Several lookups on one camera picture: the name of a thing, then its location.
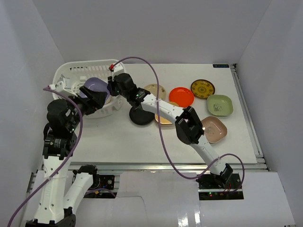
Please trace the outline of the pink square panda dish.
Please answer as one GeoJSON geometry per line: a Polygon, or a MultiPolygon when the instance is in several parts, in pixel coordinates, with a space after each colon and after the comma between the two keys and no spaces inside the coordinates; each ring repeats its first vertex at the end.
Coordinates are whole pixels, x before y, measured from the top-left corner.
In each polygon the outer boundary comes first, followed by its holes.
{"type": "Polygon", "coordinates": [[[202,121],[204,134],[210,143],[217,143],[226,137],[228,130],[220,119],[214,116],[208,116],[202,121]]]}

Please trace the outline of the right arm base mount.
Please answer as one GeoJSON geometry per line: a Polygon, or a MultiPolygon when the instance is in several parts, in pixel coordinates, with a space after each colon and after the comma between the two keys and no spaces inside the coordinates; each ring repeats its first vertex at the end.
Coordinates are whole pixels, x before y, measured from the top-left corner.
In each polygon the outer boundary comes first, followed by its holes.
{"type": "Polygon", "coordinates": [[[232,174],[227,184],[218,185],[211,174],[196,179],[200,201],[243,200],[244,195],[239,174],[232,174]]]}

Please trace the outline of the yellow square panda dish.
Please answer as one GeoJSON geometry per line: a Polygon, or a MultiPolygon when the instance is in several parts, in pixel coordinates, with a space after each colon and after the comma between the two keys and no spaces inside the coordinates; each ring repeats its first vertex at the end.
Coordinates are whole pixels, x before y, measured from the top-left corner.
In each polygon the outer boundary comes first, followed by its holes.
{"type": "MultiPolygon", "coordinates": [[[[178,106],[178,104],[175,103],[175,102],[169,101],[169,103],[174,105],[174,106],[178,106]]],[[[158,115],[156,115],[156,114],[155,114],[155,121],[159,122],[162,125],[172,125],[173,124],[172,122],[170,122],[169,120],[167,120],[163,117],[160,117],[160,121],[158,121],[158,115]]]]}

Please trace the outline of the purple square panda dish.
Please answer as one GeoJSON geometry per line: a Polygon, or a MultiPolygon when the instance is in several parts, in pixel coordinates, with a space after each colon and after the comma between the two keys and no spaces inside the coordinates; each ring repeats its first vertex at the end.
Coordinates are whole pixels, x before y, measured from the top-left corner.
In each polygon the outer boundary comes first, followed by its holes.
{"type": "Polygon", "coordinates": [[[96,77],[89,78],[88,80],[85,81],[83,86],[95,92],[106,92],[107,93],[106,99],[110,95],[110,92],[107,88],[108,83],[99,78],[96,77]]]}

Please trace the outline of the cream square panda dish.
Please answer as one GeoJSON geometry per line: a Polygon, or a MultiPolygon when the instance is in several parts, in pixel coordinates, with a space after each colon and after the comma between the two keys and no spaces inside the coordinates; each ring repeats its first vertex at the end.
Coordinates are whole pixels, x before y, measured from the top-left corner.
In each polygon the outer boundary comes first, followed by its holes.
{"type": "Polygon", "coordinates": [[[109,104],[109,103],[111,102],[111,98],[112,98],[111,95],[109,95],[109,96],[107,97],[107,99],[106,99],[106,101],[105,101],[105,105],[107,105],[107,104],[109,104]]]}

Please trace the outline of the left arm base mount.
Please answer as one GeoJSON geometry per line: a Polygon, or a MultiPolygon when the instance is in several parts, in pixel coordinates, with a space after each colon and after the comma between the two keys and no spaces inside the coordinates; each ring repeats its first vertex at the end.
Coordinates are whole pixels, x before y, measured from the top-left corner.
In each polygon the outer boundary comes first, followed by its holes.
{"type": "Polygon", "coordinates": [[[114,192],[115,176],[114,175],[99,175],[99,185],[89,188],[92,192],[87,192],[84,198],[91,199],[114,199],[116,192],[114,192]]]}

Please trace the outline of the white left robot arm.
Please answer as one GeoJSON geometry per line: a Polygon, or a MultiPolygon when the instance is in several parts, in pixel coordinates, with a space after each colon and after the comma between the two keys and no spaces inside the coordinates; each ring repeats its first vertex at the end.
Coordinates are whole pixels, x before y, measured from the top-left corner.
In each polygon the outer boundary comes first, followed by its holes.
{"type": "Polygon", "coordinates": [[[44,182],[32,193],[41,192],[34,218],[27,227],[73,227],[76,224],[76,209],[85,192],[99,186],[97,168],[82,166],[76,173],[75,186],[64,192],[71,157],[80,141],[83,116],[95,113],[106,102],[107,93],[92,91],[85,86],[80,91],[85,95],[60,96],[47,106],[48,120],[44,130],[43,165],[44,182]]]}

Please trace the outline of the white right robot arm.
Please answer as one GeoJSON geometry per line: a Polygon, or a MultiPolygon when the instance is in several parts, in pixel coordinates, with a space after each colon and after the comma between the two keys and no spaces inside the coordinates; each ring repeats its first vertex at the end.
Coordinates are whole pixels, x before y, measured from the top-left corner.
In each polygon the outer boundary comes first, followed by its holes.
{"type": "Polygon", "coordinates": [[[150,91],[137,87],[127,73],[108,77],[107,88],[112,96],[121,95],[131,106],[140,107],[175,124],[177,138],[192,147],[204,160],[214,178],[214,184],[223,189],[231,183],[233,169],[221,160],[208,142],[203,125],[193,107],[182,108],[159,99],[159,85],[155,96],[150,91]]]}

